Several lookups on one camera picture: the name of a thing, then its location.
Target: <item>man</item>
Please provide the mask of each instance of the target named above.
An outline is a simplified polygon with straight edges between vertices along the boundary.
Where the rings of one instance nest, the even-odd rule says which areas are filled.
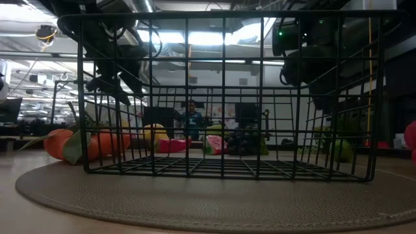
[[[188,113],[188,117],[189,117],[189,124],[188,124],[188,128],[189,128],[189,136],[191,137],[192,140],[199,140],[200,137],[200,133],[198,132],[198,130],[193,130],[196,128],[201,127],[203,124],[203,118],[201,113],[199,113],[198,111],[195,110],[195,101],[194,100],[189,100],[189,113]],[[185,121],[185,115],[186,113],[184,112],[182,114],[183,119]]]

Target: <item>black wire basket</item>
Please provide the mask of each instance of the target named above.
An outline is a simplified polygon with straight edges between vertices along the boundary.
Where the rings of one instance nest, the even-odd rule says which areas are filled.
[[[58,21],[59,27],[79,45],[77,82],[84,170],[93,174],[136,176],[371,181],[380,131],[384,37],[388,33],[385,23],[399,15],[397,11],[384,10],[294,10],[64,16]],[[217,46],[217,57],[197,57],[190,53],[189,34],[193,21],[215,19],[221,22],[220,32],[226,41],[230,18],[259,19],[259,44],[252,45],[258,56],[229,56],[226,43]],[[270,18],[295,19],[297,52],[288,56],[265,54],[265,19]],[[339,30],[352,18],[370,21],[367,25],[372,27],[365,44],[355,51],[343,42],[345,30]],[[310,22],[322,23],[323,19],[330,20],[337,32],[333,55],[308,56],[311,48],[305,29]],[[119,53],[123,48],[115,38],[120,39],[120,31],[124,33],[125,29],[118,26],[131,20],[144,22],[151,29],[148,30],[149,43],[145,43],[146,56]],[[164,57],[160,51],[152,55],[158,50],[158,46],[151,46],[156,44],[152,43],[153,34],[157,33],[154,25],[162,20],[182,25],[184,57]],[[107,28],[120,30],[113,30],[108,38],[98,39],[91,30],[85,30],[103,22],[112,24]],[[281,27],[277,28],[272,30],[272,37],[282,36]],[[322,36],[315,31],[309,33],[315,38]],[[111,48],[100,52],[107,44]],[[124,68],[129,62],[139,66],[152,64],[146,70],[146,77],[151,81],[143,84],[146,92],[124,92],[119,88],[111,92],[87,91],[84,77],[98,79],[98,74],[105,72],[104,61],[113,68],[113,77],[122,76],[120,72],[129,73]],[[93,63],[93,73],[84,70],[86,62]],[[157,76],[153,67],[162,62],[182,63],[185,75],[180,84],[163,85],[154,80]],[[281,76],[280,80],[286,85],[270,85],[265,80],[266,75],[279,80],[279,73],[265,69],[277,62],[285,63],[282,73],[287,72],[286,81]],[[213,70],[218,70],[218,83],[190,83],[190,67],[197,63],[213,64]],[[227,76],[230,64],[255,67],[258,71],[255,82],[231,84]],[[325,72],[314,74],[319,68],[328,67]],[[137,71],[130,75],[144,80],[143,72],[137,75]],[[119,87],[120,79],[108,79],[107,85]],[[192,118],[194,113],[190,112],[189,105],[195,105],[201,115]],[[89,134],[95,135],[93,138],[99,145],[98,159],[91,162],[88,161]],[[162,143],[167,150],[161,149]],[[213,148],[219,150],[218,155],[211,154]],[[102,153],[108,150],[109,155]]]

